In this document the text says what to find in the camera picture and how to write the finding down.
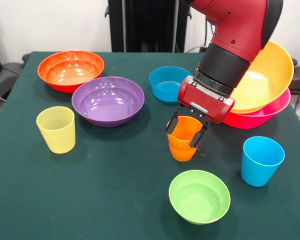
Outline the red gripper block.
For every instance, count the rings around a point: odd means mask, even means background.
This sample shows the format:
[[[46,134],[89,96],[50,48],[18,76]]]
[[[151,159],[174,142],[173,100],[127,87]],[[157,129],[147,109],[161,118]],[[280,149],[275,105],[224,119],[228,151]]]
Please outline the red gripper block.
[[[235,100],[231,97],[225,97],[215,93],[203,85],[199,84],[195,77],[188,75],[180,85],[177,100],[182,105],[199,111],[205,117],[215,123],[221,123],[235,104]],[[171,120],[168,122],[165,131],[173,133],[177,124],[178,117],[183,110],[182,106],[178,106]],[[202,128],[197,131],[189,143],[191,148],[197,148],[198,144],[210,125],[207,120]]]

